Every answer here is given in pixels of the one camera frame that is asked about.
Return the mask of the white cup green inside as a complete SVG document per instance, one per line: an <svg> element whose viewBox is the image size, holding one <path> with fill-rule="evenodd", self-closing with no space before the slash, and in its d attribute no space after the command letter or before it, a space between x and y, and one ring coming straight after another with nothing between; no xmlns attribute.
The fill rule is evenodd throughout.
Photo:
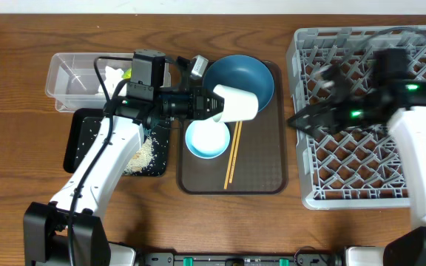
<svg viewBox="0 0 426 266"><path fill-rule="evenodd" d="M212 117L215 122L253 120L258 113L258 99L252 92L216 85L213 93L223 99L223 111Z"/></svg>

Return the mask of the clear plastic waste bin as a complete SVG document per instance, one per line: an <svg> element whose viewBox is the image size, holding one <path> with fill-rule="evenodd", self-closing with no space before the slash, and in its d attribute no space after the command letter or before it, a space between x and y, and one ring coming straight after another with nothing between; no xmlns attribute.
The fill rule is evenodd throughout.
<svg viewBox="0 0 426 266"><path fill-rule="evenodd" d="M107 97L96 95L104 85L105 67L132 69L131 81L151 86L169 86L168 66L138 60L132 53L63 52L51 59L46 95L55 99L59 112L101 109Z"/></svg>

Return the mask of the wooden chopstick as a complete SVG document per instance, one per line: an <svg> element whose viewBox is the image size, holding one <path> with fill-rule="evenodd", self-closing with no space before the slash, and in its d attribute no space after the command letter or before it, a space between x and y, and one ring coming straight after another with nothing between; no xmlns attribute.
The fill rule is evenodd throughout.
<svg viewBox="0 0 426 266"><path fill-rule="evenodd" d="M232 153L232 157L231 157L231 166L230 166L230 172L229 172L229 179L228 179L228 183L231 184L234 178L234 169L235 169L235 164L236 164L236 160L237 160L237 153L238 153L238 149L239 149L239 145L240 145L240 136L241 136L241 132L242 132L242 127L243 127L243 122L240 121L237 123L237 128L235 129L235 139L234 139L234 145L233 145L233 153Z"/></svg>
<svg viewBox="0 0 426 266"><path fill-rule="evenodd" d="M225 177L225 182L224 182L224 186L223 186L223 189L225 189L225 190L228 188L228 184L229 184L229 179L230 179L230 175L231 175L231 165L233 164L234 153L235 153L236 148L237 148L237 139L238 139L238 136L240 134L241 124L242 124L242 122L236 122L235 127L234 127L233 141L231 143L231 151L230 151L230 155L229 155L226 177Z"/></svg>

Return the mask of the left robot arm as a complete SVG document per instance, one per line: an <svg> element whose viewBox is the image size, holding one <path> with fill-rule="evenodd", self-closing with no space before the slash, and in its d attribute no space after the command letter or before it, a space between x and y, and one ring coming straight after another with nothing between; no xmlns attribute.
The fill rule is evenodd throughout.
<svg viewBox="0 0 426 266"><path fill-rule="evenodd" d="M103 218L128 162L145 143L145 131L170 118L205 120L225 112L225 99L192 81L209 64L201 55L175 60L155 50L136 50L131 74L108 92L104 117L89 151L47 204L24 213L26 265L134 265L136 250L107 239Z"/></svg>

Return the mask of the grey dishwasher rack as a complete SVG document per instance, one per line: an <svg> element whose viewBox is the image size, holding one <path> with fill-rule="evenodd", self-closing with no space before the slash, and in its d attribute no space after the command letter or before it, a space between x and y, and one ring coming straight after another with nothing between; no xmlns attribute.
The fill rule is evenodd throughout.
<svg viewBox="0 0 426 266"><path fill-rule="evenodd" d="M326 100L331 91L314 74L321 67L339 63L360 41L380 27L302 28L286 53L289 89L296 111ZM355 95L373 87L371 65L377 50L405 48L410 75L426 80L426 39L409 32L393 31L371 41L342 66ZM405 179L393 139L385 127L348 129L335 135L320 131L318 138L297 134L297 163L303 205L311 210L406 208Z"/></svg>

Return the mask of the wooden chopstick right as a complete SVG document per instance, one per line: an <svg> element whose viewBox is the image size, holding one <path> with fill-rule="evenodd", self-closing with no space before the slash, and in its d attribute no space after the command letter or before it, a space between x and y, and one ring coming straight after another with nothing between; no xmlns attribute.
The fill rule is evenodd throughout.
<svg viewBox="0 0 426 266"><path fill-rule="evenodd" d="M238 153L238 149L239 149L239 145L240 145L240 136L241 136L241 132L242 132L242 127L243 127L243 122L240 121L237 123L237 128L235 129L235 139L234 139L234 145L233 145L233 153L232 153L232 157L231 157L231 166L230 166L230 172L229 172L229 179L228 179L228 183L231 184L234 178L234 169L235 169L235 164L236 164L236 160L237 160L237 153Z"/></svg>

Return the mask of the wooden chopstick left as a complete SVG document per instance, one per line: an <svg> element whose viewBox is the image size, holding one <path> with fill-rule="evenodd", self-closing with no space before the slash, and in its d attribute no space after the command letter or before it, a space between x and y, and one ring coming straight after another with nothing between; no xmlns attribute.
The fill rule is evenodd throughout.
<svg viewBox="0 0 426 266"><path fill-rule="evenodd" d="M235 127L234 127L233 141L231 143L231 151L230 151L230 155L229 155L226 177L225 177L225 182L224 182L224 186L223 186L223 189L225 189L225 190L228 188L228 184L229 184L229 179L230 179L230 175L231 175L231 165L233 164L234 153L235 153L236 148L237 148L237 139L238 139L238 136L240 134L241 124L242 124L242 122L236 122Z"/></svg>

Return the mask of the white tissue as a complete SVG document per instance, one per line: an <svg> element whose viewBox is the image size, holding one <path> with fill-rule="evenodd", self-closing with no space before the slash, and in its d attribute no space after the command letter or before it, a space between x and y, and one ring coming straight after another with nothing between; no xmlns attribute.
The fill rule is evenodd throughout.
<svg viewBox="0 0 426 266"><path fill-rule="evenodd" d="M109 93L109 97L111 98L115 92L116 86L125 78L124 71L122 69L114 69L110 66L105 67L105 78L104 85L106 87L107 92ZM118 96L126 96L126 85L123 86L121 91L118 93ZM98 86L98 92L96 95L104 96L104 91L102 86Z"/></svg>

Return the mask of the black plastic tray bin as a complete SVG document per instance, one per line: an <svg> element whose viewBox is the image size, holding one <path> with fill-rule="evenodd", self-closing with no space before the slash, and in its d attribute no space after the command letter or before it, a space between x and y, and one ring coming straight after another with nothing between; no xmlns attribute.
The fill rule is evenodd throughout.
<svg viewBox="0 0 426 266"><path fill-rule="evenodd" d="M101 109L79 109L72 117L72 125L64 157L64 170L74 173L94 143L104 114ZM167 167L171 123L161 121L146 139L146 146L129 161L124 175L159 177Z"/></svg>

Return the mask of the light blue bowl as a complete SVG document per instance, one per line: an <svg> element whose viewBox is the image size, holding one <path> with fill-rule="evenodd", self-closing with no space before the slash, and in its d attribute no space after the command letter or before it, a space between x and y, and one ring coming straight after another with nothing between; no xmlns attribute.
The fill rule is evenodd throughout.
<svg viewBox="0 0 426 266"><path fill-rule="evenodd" d="M196 120L188 125L184 139L187 149L194 156L213 159L229 147L231 136L225 123Z"/></svg>

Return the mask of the dark blue plate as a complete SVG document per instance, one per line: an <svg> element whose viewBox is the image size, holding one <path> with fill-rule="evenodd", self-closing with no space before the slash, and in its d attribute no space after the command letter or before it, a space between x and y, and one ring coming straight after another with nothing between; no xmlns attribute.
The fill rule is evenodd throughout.
<svg viewBox="0 0 426 266"><path fill-rule="evenodd" d="M258 99L258 112L267 107L275 91L269 68L248 55L228 55L215 61L206 70L202 85L212 92L218 84L254 93Z"/></svg>

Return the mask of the brown serving tray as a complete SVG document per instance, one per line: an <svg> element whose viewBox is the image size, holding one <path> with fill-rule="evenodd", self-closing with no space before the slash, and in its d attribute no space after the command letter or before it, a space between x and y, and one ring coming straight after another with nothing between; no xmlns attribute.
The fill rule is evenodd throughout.
<svg viewBox="0 0 426 266"><path fill-rule="evenodd" d="M264 64L274 79L274 96L254 120L243 123L232 181L224 185L230 148L213 159L201 159L186 146L183 123L177 153L177 185L187 194L253 195L278 194L288 183L287 148L280 68Z"/></svg>

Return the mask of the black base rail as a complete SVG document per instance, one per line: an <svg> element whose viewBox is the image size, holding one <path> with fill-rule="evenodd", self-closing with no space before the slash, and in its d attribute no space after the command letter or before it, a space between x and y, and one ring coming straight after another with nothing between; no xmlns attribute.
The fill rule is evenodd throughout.
<svg viewBox="0 0 426 266"><path fill-rule="evenodd" d="M138 255L134 266L345 266L340 255L311 250L291 256L265 255L201 255L145 253Z"/></svg>

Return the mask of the yellow snack wrapper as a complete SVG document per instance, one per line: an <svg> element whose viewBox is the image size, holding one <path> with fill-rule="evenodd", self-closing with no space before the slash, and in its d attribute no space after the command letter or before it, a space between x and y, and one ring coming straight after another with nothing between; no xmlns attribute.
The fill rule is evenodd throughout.
<svg viewBox="0 0 426 266"><path fill-rule="evenodd" d="M122 74L122 78L123 79L130 79L132 76L132 69L129 68L128 70L126 70L123 74Z"/></svg>

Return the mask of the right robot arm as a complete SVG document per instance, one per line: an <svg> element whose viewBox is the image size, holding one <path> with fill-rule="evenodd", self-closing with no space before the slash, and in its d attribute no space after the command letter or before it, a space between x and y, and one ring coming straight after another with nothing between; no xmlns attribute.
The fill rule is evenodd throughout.
<svg viewBox="0 0 426 266"><path fill-rule="evenodd" d="M287 124L311 137L318 137L322 127L335 134L351 127L386 125L402 164L412 229L383 248L348 247L329 264L426 265L426 81L410 79L404 49L380 50L374 58L372 92L353 96L340 67L326 66L317 74L332 88L332 95L304 107Z"/></svg>

